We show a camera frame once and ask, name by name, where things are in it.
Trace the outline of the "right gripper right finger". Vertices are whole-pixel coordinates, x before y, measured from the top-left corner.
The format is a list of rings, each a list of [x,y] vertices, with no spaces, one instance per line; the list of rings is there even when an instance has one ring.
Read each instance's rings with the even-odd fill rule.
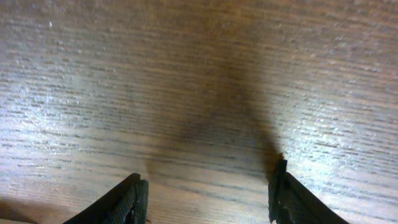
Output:
[[[268,185],[269,220],[277,224],[348,224],[292,174],[287,160],[275,166]]]

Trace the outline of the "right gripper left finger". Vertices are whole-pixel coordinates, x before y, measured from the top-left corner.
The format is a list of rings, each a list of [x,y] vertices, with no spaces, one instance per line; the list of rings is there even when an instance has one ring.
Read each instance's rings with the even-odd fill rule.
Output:
[[[133,173],[65,224],[146,224],[149,182]]]

